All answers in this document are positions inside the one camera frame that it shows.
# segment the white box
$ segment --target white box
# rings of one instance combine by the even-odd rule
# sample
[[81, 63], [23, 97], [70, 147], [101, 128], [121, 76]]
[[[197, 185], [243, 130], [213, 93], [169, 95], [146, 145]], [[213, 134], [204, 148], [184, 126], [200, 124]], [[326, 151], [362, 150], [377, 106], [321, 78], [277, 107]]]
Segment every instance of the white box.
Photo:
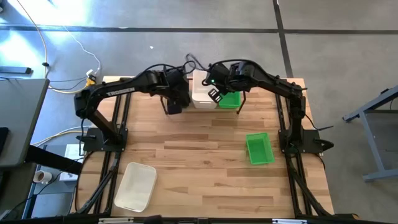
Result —
[[206, 78], [206, 76], [206, 71], [193, 71], [192, 102], [193, 105], [198, 109], [215, 109], [217, 107], [217, 103], [215, 103], [208, 95], [208, 92], [215, 87], [213, 85], [202, 85], [202, 81]]
[[114, 204], [133, 212], [142, 212], [155, 187], [156, 170], [151, 166], [130, 162], [114, 199]]

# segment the concrete floor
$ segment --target concrete floor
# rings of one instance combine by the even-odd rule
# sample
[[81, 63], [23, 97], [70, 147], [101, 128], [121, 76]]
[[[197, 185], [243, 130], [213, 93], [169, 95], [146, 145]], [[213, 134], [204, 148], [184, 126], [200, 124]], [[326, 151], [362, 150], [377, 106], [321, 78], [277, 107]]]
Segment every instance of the concrete floor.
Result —
[[[276, 29], [272, 0], [117, 0], [21, 2], [38, 24], [94, 27], [212, 27]], [[398, 29], [390, 0], [279, 0], [285, 29]], [[5, 2], [3, 24], [30, 25], [15, 0]], [[103, 63], [102, 75], [134, 75], [159, 62], [179, 65], [188, 52], [203, 64], [226, 58], [257, 61], [268, 72], [286, 77], [278, 34], [74, 32]], [[49, 48], [49, 78], [80, 78], [96, 62], [66, 32], [44, 32]], [[398, 84], [398, 35], [287, 34], [293, 75], [304, 78], [317, 126], [334, 124], [323, 139], [335, 143], [325, 153], [326, 174], [336, 213], [357, 213], [365, 220], [397, 223], [398, 179], [365, 184], [362, 175], [376, 171], [362, 124], [345, 124], [350, 113], [386, 88]], [[43, 47], [33, 31], [0, 31], [0, 62], [27, 65], [41, 78]], [[60, 87], [74, 83], [56, 83]], [[73, 95], [48, 91], [32, 142], [78, 126]], [[398, 102], [393, 105], [398, 109]], [[51, 144], [77, 143], [64, 136]], [[50, 215], [48, 197], [35, 216]]]

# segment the white cable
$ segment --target white cable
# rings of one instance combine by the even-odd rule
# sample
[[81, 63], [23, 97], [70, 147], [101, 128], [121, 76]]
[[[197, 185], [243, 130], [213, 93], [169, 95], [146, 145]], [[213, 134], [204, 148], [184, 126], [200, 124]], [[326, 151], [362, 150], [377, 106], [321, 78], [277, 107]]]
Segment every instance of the white cable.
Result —
[[[43, 46], [44, 46], [44, 59], [45, 59], [45, 63], [48, 64], [48, 61], [47, 61], [47, 46], [46, 46], [46, 44], [45, 44], [43, 35], [42, 35], [40, 29], [37, 27], [37, 25], [36, 25], [36, 23], [34, 22], [34, 20], [31, 18], [31, 16], [29, 15], [29, 13], [26, 11], [26, 9], [24, 8], [24, 6], [21, 4], [21, 2], [19, 2], [19, 0], [17, 0], [17, 2], [18, 2], [18, 4], [21, 6], [21, 8], [25, 11], [25, 13], [26, 13], [27, 16], [29, 17], [29, 19], [30, 19], [30, 21], [33, 23], [33, 25], [35, 25], [35, 28], [36, 28], [37, 32], [39, 33], [40, 38], [42, 39], [42, 42], [43, 42]], [[86, 53], [88, 53], [88, 54], [94, 56], [95, 60], [98, 62], [97, 71], [95, 71], [95, 73], [94, 73], [94, 75], [96, 75], [96, 74], [101, 70], [101, 62], [100, 62], [100, 60], [98, 60], [98, 58], [97, 58], [97, 56], [96, 56], [95, 54], [93, 54], [93, 53], [87, 51], [87, 50], [83, 47], [83, 45], [82, 45], [78, 40], [76, 40], [76, 38], [69, 32], [69, 30], [68, 30], [65, 26], [63, 26], [63, 27], [68, 31], [68, 34], [80, 45], [81, 49], [83, 49], [84, 52], [86, 52]], [[48, 75], [48, 73], [47, 73], [47, 66], [44, 66], [44, 78], [47, 78], [47, 75]], [[52, 89], [53, 91], [56, 91], [56, 92], [58, 92], [58, 93], [64, 93], [64, 94], [75, 94], [75, 93], [79, 93], [79, 92], [81, 92], [84, 88], [85, 88], [85, 87], [83, 87], [83, 88], [80, 89], [80, 90], [75, 90], [75, 91], [60, 91], [60, 90], [56, 90], [54, 87], [52, 87], [51, 85], [49, 85], [49, 89]]]
[[[90, 127], [91, 127], [90, 125], [83, 126], [83, 128], [90, 128]], [[63, 130], [63, 131], [60, 131], [60, 132], [57, 133], [57, 134], [54, 134], [53, 136], [50, 136], [50, 137], [47, 137], [47, 138], [45, 138], [45, 139], [43, 139], [43, 140], [41, 140], [41, 141], [35, 142], [35, 143], [33, 143], [32, 145], [38, 144], [36, 147], [39, 147], [39, 146], [43, 145], [44, 143], [48, 142], [49, 140], [51, 140], [51, 139], [53, 139], [53, 138], [55, 138], [55, 137], [57, 137], [57, 136], [59, 136], [59, 135], [62, 135], [63, 133], [66, 133], [66, 132], [68, 132], [68, 131], [70, 131], [70, 130], [78, 129], [78, 128], [81, 128], [81, 126], [76, 126], [76, 127], [73, 127], [73, 128], [65, 129], [65, 130]]]
[[86, 50], [86, 49], [83, 47], [83, 45], [82, 45], [78, 40], [76, 40], [75, 36], [72, 35], [72, 33], [68, 30], [67, 27], [65, 27], [64, 25], [62, 25], [62, 26], [63, 26], [63, 28], [65, 28], [65, 30], [68, 31], [68, 34], [80, 45], [81, 49], [82, 49], [84, 52], [88, 53], [89, 55], [92, 55], [92, 56], [95, 58], [95, 60], [97, 60], [97, 62], [98, 62], [98, 68], [97, 68], [97, 71], [95, 71], [95, 73], [94, 73], [94, 75], [96, 75], [96, 74], [98, 73], [98, 71], [101, 70], [101, 62], [100, 62], [100, 60], [98, 60], [98, 58], [97, 58], [97, 56], [96, 56], [95, 54], [93, 54], [93, 53], [89, 52], [88, 50]]
[[[33, 25], [35, 25], [37, 32], [40, 35], [40, 38], [42, 39], [43, 42], [43, 46], [44, 46], [44, 62], [47, 63], [47, 46], [45, 44], [43, 35], [40, 31], [40, 29], [37, 27], [36, 23], [33, 21], [33, 19], [31, 18], [31, 16], [29, 15], [29, 13], [27, 13], [26, 9], [24, 8], [24, 6], [19, 2], [19, 0], [17, 0], [18, 4], [21, 6], [21, 8], [25, 11], [25, 13], [27, 14], [27, 16], [29, 17], [30, 21], [33, 23]], [[47, 78], [47, 66], [44, 66], [44, 78]]]

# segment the green plastic bin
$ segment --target green plastic bin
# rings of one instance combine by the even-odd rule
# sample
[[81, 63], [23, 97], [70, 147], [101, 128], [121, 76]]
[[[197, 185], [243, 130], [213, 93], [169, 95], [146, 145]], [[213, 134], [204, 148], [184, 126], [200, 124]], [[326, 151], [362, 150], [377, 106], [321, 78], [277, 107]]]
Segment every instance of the green plastic bin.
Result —
[[223, 109], [235, 109], [241, 106], [241, 93], [227, 93], [227, 95], [222, 95], [223, 99], [218, 102], [218, 106]]
[[251, 164], [260, 165], [275, 162], [267, 133], [247, 134], [246, 143], [248, 144]]

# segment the wooden table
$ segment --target wooden table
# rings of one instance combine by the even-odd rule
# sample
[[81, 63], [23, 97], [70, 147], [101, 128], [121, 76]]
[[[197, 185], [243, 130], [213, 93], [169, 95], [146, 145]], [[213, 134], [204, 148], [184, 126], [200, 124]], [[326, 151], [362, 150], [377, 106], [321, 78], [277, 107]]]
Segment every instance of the wooden table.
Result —
[[[104, 80], [109, 82], [115, 77]], [[288, 81], [304, 86], [301, 78]], [[98, 108], [109, 120], [115, 99], [103, 100]], [[311, 117], [308, 101], [306, 110]], [[312, 128], [308, 119], [304, 118], [302, 123], [305, 129]], [[129, 136], [122, 153], [116, 189], [130, 162], [155, 167], [158, 178], [150, 204], [143, 212], [131, 212], [114, 205], [112, 216], [294, 217], [286, 161], [277, 138], [279, 120], [275, 94], [253, 88], [247, 94], [240, 115], [231, 110], [198, 110], [191, 104], [183, 113], [167, 116], [158, 96], [134, 93], [127, 128]], [[247, 153], [246, 135], [262, 132], [269, 134], [275, 162], [253, 166]], [[80, 207], [98, 185], [103, 156], [104, 153], [94, 153], [84, 166], [78, 189]], [[333, 213], [320, 159], [313, 154], [302, 157], [309, 189], [324, 208]], [[105, 189], [102, 207], [107, 194], [108, 189]], [[304, 211], [301, 191], [298, 195]]]

